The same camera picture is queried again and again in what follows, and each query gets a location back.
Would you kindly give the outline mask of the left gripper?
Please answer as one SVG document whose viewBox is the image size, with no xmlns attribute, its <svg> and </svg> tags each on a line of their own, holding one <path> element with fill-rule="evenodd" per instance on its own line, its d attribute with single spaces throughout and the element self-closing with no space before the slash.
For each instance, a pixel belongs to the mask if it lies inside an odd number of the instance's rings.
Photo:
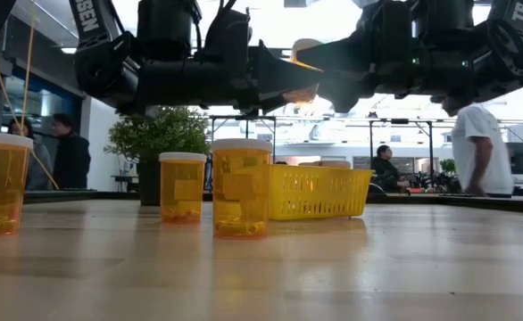
<svg viewBox="0 0 523 321">
<path fill-rule="evenodd" d="M 291 103 L 287 92 L 317 85 L 322 73 L 276 58 L 262 40 L 258 46 L 257 89 L 269 96 L 255 103 L 252 72 L 249 70 L 250 16 L 237 11 L 219 11 L 206 37 L 207 61 L 217 66 L 205 105 L 232 105 L 243 114 L 267 115 Z"/>
</svg>

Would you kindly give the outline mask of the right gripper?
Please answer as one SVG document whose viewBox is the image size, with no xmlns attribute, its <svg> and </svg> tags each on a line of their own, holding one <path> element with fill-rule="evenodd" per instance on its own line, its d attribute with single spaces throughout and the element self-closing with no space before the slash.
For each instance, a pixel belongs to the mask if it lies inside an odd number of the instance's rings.
<svg viewBox="0 0 523 321">
<path fill-rule="evenodd" d="M 361 98 L 389 94 L 404 98 L 414 85 L 411 8 L 405 2 L 377 0 L 364 6 L 349 37 L 298 52 L 297 60 L 323 70 L 318 96 L 335 112 L 349 112 Z"/>
</svg>

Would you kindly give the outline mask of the yellow plastic basket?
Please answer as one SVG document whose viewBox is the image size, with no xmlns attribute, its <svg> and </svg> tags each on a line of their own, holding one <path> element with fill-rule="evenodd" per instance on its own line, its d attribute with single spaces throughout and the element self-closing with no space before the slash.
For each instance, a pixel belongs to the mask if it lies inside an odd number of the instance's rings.
<svg viewBox="0 0 523 321">
<path fill-rule="evenodd" d="M 270 165 L 271 220 L 360 216 L 370 169 Z"/>
</svg>

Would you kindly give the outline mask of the person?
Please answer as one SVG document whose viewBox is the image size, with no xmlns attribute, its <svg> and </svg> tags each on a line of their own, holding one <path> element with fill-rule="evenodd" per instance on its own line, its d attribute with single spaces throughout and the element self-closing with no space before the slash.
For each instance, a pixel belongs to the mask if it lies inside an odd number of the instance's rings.
<svg viewBox="0 0 523 321">
<path fill-rule="evenodd" d="M 64 113 L 53 115 L 53 131 L 58 140 L 53 178 L 60 189 L 87 189 L 91 157 L 89 142 L 75 133 L 72 119 Z"/>
<path fill-rule="evenodd" d="M 53 184 L 49 176 L 53 173 L 52 162 L 46 146 L 37 138 L 30 121 L 25 118 L 22 125 L 18 125 L 12 119 L 8 126 L 8 133 L 11 135 L 25 135 L 33 141 L 33 149 L 29 155 L 28 173 L 26 180 L 27 191 L 49 191 L 53 189 Z"/>
<path fill-rule="evenodd" d="M 446 101 L 443 109 L 455 118 L 452 156 L 462 191 L 476 197 L 510 198 L 511 159 L 497 118 L 479 104 L 459 107 Z"/>
<path fill-rule="evenodd" d="M 372 159 L 371 168 L 376 173 L 376 184 L 385 192 L 400 193 L 405 191 L 410 182 L 400 175 L 397 167 L 391 162 L 393 152 L 386 145 L 377 148 L 377 155 Z"/>
</svg>

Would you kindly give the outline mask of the green potted plant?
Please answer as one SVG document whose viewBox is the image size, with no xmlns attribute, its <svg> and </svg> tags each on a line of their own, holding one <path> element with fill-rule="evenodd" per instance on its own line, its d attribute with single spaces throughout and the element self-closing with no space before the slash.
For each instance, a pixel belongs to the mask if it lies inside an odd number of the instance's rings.
<svg viewBox="0 0 523 321">
<path fill-rule="evenodd" d="M 160 204 L 160 161 L 163 152 L 205 154 L 210 150 L 203 113 L 182 106 L 160 106 L 152 117 L 121 116 L 109 129 L 104 152 L 137 164 L 138 193 L 143 206 Z"/>
</svg>

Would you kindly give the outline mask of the black computer monitor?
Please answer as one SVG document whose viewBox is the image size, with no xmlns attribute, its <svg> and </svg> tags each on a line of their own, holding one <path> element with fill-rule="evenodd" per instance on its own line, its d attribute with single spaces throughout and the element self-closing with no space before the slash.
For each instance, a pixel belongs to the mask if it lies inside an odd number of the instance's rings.
<svg viewBox="0 0 523 321">
<path fill-rule="evenodd" d="M 511 159 L 511 173 L 523 175 L 523 143 L 507 143 Z"/>
</svg>

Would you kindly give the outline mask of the black background station frame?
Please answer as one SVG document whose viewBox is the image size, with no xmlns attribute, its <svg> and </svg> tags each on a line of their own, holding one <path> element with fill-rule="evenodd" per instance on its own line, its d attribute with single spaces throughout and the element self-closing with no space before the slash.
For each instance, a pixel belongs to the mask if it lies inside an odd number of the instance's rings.
<svg viewBox="0 0 523 321">
<path fill-rule="evenodd" d="M 434 143 L 433 143 L 433 123 L 434 120 L 429 119 L 404 119 L 404 118 L 366 118 L 365 121 L 369 123 L 369 157 L 372 164 L 373 159 L 376 157 L 376 152 L 373 151 L 373 124 L 375 122 L 381 122 L 383 124 L 390 123 L 391 125 L 410 125 L 415 124 L 417 128 L 428 137 L 428 149 L 429 149 L 429 177 L 434 178 L 435 176 L 435 165 L 434 165 Z M 425 130 L 420 124 L 426 123 L 428 130 Z"/>
<path fill-rule="evenodd" d="M 260 116 L 260 115 L 210 115 L 208 119 L 211 121 L 211 141 L 215 140 L 216 131 L 221 128 L 228 120 L 242 121 L 249 118 L 249 123 L 260 121 L 266 128 L 270 130 L 273 135 L 272 138 L 272 162 L 276 161 L 276 138 L 277 138 L 277 118 L 275 116 Z"/>
</svg>

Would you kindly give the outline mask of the black metal table frame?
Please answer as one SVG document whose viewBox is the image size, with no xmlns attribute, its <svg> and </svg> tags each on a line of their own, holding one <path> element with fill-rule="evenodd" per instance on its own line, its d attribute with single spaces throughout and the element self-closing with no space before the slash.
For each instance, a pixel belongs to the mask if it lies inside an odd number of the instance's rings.
<svg viewBox="0 0 523 321">
<path fill-rule="evenodd" d="M 137 193 L 96 191 L 26 192 L 24 194 L 23 203 L 33 204 L 89 200 L 138 201 L 139 196 Z M 474 198 L 465 196 L 443 196 L 435 194 L 416 194 L 413 196 L 371 194 L 367 197 L 367 203 L 443 205 L 523 213 L 523 200 L 518 199 Z"/>
</svg>

